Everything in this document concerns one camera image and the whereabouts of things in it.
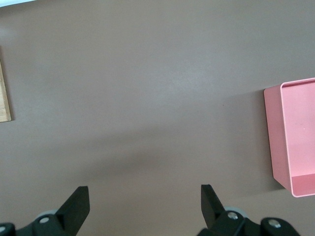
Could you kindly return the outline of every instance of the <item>cutting board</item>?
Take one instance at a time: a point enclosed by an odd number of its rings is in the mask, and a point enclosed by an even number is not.
[[[10,121],[11,115],[9,110],[8,98],[4,85],[2,67],[0,62],[0,122]]]

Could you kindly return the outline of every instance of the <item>screw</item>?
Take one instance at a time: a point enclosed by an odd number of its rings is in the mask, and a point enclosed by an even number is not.
[[[271,225],[274,228],[280,228],[281,224],[278,222],[278,220],[270,219],[268,220],[269,225]]]
[[[234,213],[234,212],[231,212],[231,211],[227,214],[227,216],[228,216],[228,218],[230,218],[232,220],[237,220],[238,219],[237,214]]]
[[[46,223],[46,222],[48,222],[49,221],[49,217],[44,217],[44,218],[42,218],[42,219],[40,219],[40,223],[41,224],[44,224],[44,223]]]

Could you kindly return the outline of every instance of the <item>wooden board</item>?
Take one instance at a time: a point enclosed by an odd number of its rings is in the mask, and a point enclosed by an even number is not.
[[[8,98],[6,96],[2,67],[0,62],[0,122],[10,121],[11,115],[9,110]]]

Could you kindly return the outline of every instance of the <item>metal screw head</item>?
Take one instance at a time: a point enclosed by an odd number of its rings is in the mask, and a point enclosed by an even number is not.
[[[41,224],[44,224],[44,223],[47,223],[49,221],[49,217],[44,217],[44,218],[42,218],[42,219],[40,219],[40,223]]]
[[[269,225],[271,225],[274,228],[280,228],[281,227],[281,224],[279,223],[279,221],[275,220],[275,219],[268,220],[268,223],[269,223]]]
[[[230,218],[232,220],[237,220],[238,219],[237,214],[234,213],[234,212],[231,212],[231,211],[227,214],[227,216],[228,216],[228,218]]]

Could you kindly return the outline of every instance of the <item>pink plastic bin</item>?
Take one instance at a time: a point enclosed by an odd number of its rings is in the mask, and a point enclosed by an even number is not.
[[[264,91],[274,178],[294,197],[315,195],[315,78]]]

